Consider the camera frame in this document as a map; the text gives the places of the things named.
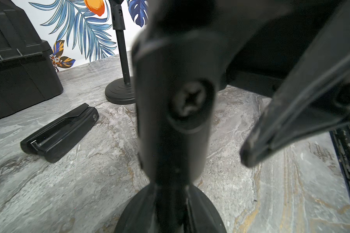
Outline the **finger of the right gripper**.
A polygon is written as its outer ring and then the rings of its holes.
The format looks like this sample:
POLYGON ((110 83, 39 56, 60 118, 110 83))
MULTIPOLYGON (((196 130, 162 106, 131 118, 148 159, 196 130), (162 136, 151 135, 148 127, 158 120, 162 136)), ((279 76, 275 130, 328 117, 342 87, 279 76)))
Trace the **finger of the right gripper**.
POLYGON ((254 167, 298 140, 350 122, 350 1, 342 1, 274 93, 241 147, 254 167))

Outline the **black round stand base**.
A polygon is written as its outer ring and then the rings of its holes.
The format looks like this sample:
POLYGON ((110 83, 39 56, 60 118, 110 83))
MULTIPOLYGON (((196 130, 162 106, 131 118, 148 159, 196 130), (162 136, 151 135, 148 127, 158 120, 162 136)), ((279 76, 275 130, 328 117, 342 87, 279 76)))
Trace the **black round stand base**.
POLYGON ((220 214, 193 184, 147 185, 128 203, 116 233, 225 233, 220 214))

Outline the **black stand pole with clip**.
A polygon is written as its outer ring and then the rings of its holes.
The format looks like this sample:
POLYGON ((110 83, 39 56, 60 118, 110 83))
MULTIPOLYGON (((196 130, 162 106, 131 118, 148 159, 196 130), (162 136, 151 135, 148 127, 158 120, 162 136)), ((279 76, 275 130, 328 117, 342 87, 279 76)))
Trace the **black stand pole with clip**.
POLYGON ((122 4, 123 1, 109 0, 109 4, 112 11, 112 26, 116 33, 118 50, 120 55, 121 68, 123 73, 123 82, 126 85, 131 84, 130 73, 128 67, 128 58, 126 53, 126 44, 124 37, 125 24, 123 19, 122 4))

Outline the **black plastic toolbox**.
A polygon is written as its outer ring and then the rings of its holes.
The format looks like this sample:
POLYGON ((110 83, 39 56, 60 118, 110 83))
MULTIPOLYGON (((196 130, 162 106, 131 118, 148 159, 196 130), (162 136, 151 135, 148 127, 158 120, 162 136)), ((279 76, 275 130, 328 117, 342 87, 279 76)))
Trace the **black plastic toolbox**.
POLYGON ((0 1, 0 119, 63 92, 51 54, 25 11, 0 1))

